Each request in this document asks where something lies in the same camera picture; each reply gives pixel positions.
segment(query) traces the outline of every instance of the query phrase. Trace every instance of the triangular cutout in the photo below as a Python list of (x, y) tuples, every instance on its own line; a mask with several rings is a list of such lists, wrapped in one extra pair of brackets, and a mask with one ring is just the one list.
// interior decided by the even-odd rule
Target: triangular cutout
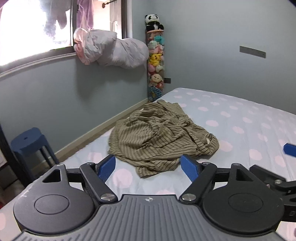
[(252, 182), (253, 180), (246, 174), (244, 173), (241, 169), (237, 169), (237, 181), (245, 181), (245, 182)]
[(55, 169), (47, 178), (43, 180), (44, 183), (58, 183), (61, 181), (61, 172)]

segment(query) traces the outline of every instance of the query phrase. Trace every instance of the curtain rod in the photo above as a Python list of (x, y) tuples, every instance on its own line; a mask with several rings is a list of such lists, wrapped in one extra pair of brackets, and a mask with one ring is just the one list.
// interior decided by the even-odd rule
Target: curtain rod
[(107, 4), (112, 3), (112, 2), (115, 2), (115, 1), (117, 1), (117, 0), (112, 0), (112, 1), (110, 1), (110, 2), (102, 3), (102, 8), (105, 8), (105, 6), (106, 6)]

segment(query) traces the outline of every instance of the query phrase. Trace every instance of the panda plush toy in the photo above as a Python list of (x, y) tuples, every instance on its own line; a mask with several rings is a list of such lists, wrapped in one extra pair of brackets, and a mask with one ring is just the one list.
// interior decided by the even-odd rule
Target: panda plush toy
[(145, 17), (146, 21), (146, 30), (152, 31), (152, 30), (163, 30), (163, 25), (159, 23), (159, 17), (156, 14), (149, 14)]

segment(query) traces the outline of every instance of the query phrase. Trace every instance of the gray ribbed panel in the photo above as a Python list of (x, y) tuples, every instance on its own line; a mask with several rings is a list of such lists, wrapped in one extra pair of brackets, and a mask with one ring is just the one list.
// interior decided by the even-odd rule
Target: gray ribbed panel
[(276, 233), (237, 237), (217, 230), (199, 208), (175, 196), (125, 195), (116, 204), (100, 207), (85, 226), (65, 235), (40, 237), (22, 233), (16, 241), (283, 241)]

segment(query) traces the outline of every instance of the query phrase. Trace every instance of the light blue wall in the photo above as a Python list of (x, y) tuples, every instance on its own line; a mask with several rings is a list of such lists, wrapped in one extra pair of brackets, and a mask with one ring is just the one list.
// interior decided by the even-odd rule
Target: light blue wall
[[(202, 89), (296, 114), (296, 8), (288, 0), (154, 0), (165, 27), (165, 91)], [(266, 59), (239, 46), (266, 52)]]
[[(142, 41), (148, 2), (129, 2), (133, 37)], [(0, 79), (0, 123), (9, 142), (36, 126), (58, 151), (147, 98), (146, 76), (145, 66), (86, 66), (76, 57), (34, 66)]]

